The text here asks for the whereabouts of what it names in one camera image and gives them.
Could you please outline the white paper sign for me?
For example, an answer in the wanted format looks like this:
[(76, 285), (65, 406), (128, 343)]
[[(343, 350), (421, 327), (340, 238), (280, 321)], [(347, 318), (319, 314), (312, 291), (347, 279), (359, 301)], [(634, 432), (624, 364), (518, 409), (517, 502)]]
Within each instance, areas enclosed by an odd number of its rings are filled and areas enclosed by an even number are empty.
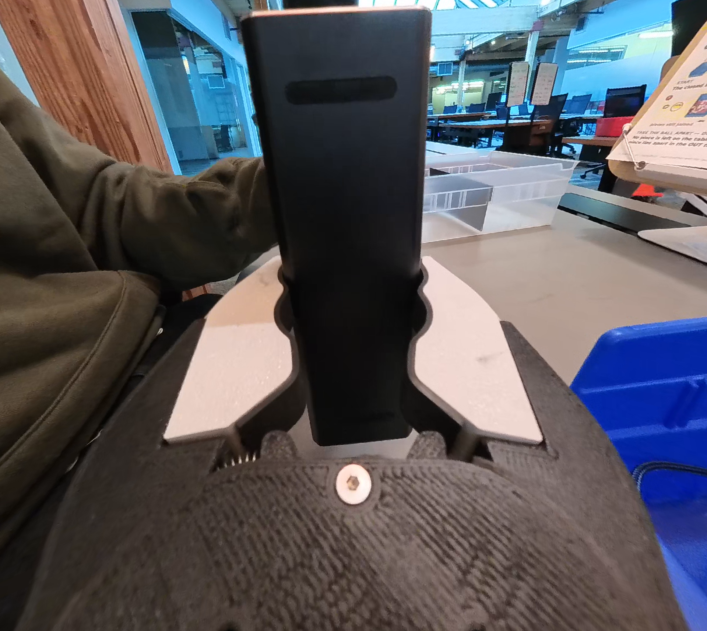
[(506, 106), (522, 105), (526, 98), (531, 65), (528, 61), (512, 62), (509, 66), (506, 85)]
[(544, 106), (550, 103), (558, 70), (559, 66), (554, 62), (540, 62), (537, 65), (530, 91), (530, 105)]

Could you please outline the small red bin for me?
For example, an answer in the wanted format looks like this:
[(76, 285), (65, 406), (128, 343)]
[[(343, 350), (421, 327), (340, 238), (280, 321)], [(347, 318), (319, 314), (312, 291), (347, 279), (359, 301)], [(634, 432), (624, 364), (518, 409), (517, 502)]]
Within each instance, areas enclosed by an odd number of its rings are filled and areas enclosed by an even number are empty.
[(595, 127), (595, 137), (618, 138), (623, 134), (624, 127), (631, 127), (635, 116), (609, 116), (600, 118)]

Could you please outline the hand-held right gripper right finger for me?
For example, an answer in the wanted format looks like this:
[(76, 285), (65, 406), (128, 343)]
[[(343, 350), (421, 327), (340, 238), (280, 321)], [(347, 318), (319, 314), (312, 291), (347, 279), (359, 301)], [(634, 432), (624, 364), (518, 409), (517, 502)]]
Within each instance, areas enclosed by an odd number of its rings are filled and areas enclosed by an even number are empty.
[(496, 312), (429, 256), (418, 296), (423, 322), (407, 366), (415, 393), (404, 405), (412, 427), (441, 433), (448, 449), (540, 445), (542, 430)]

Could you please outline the clear plastic bin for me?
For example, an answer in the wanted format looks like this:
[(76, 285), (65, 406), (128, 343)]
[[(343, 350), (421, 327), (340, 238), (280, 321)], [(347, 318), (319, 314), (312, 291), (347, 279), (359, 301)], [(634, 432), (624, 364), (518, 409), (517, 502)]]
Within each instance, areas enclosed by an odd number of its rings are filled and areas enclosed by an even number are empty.
[(427, 142), (422, 244), (550, 225), (577, 163)]

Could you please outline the blue plastic bin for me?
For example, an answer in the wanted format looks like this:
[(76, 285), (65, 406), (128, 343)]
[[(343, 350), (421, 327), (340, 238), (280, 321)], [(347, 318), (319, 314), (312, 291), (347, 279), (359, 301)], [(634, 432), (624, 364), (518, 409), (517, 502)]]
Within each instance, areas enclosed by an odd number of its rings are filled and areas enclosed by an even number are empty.
[(602, 335), (570, 389), (631, 473), (690, 630), (706, 629), (706, 318)]

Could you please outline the black USB hub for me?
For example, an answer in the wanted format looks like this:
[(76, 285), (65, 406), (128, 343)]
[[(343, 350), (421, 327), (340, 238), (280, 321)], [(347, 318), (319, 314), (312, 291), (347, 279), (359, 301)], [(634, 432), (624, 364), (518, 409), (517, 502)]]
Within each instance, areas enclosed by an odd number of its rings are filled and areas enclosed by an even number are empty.
[(298, 359), (321, 446), (403, 439), (421, 280), (432, 16), (262, 11), (243, 42)]

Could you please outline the small black monitor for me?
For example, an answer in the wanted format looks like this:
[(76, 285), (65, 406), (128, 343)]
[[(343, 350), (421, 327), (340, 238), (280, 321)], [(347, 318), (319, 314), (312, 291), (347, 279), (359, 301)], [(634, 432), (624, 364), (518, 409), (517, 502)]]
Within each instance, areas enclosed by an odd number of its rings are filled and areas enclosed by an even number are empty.
[(646, 84), (606, 90), (603, 118), (634, 117), (645, 103)]

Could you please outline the white stand base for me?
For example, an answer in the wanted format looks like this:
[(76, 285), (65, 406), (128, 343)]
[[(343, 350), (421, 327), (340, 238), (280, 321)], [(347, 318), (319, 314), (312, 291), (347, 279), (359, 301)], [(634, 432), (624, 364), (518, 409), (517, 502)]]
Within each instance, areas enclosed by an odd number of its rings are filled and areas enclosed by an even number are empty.
[(648, 229), (638, 237), (656, 246), (706, 264), (706, 226)]

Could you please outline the black office chair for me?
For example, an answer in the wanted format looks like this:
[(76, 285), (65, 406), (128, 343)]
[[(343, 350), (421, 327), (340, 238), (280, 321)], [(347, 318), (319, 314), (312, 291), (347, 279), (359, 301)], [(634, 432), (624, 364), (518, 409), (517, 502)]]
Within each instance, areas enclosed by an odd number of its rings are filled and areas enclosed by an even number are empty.
[(546, 156), (554, 137), (567, 94), (552, 96), (547, 105), (535, 105), (525, 125), (508, 123), (500, 151)]

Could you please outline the grey desk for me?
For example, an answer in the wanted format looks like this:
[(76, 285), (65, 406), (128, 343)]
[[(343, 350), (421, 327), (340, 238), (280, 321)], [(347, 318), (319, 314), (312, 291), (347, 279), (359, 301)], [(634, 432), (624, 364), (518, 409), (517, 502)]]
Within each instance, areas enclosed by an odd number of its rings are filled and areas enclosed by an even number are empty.
[(423, 255), (471, 286), (567, 384), (605, 332), (706, 316), (706, 266), (557, 210), (549, 226), (441, 241)]

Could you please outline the large black monitor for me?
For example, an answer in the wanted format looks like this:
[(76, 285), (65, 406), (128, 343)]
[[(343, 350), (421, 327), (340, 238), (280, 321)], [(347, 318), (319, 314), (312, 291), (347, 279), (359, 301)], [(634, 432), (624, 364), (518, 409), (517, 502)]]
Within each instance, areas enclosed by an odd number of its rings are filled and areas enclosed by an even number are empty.
[(671, 5), (671, 57), (680, 56), (706, 22), (706, 0), (675, 0)]

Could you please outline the black desk rail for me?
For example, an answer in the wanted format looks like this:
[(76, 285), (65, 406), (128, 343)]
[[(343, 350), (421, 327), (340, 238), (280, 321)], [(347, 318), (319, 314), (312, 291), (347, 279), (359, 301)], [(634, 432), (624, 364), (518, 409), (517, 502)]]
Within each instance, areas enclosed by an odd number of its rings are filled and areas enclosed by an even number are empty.
[(637, 236), (641, 231), (705, 227), (706, 218), (613, 194), (570, 186), (559, 210)]

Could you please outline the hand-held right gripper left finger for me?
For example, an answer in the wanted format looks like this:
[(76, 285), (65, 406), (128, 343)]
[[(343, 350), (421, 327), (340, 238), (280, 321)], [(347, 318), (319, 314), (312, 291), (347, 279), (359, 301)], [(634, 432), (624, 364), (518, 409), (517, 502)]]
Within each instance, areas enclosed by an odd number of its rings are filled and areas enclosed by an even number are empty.
[(259, 446), (305, 413), (305, 386), (281, 259), (238, 282), (208, 313), (163, 437)]

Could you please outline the instruction sheet on stand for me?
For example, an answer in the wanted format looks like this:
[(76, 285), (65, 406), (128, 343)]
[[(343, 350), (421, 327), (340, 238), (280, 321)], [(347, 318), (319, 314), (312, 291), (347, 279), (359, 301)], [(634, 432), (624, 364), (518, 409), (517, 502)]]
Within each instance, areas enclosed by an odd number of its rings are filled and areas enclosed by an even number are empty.
[(619, 141), (609, 153), (609, 169), (616, 177), (635, 183), (671, 187), (685, 193), (706, 196), (706, 169), (659, 166), (634, 161), (627, 142), (631, 127), (628, 125), (624, 127)]

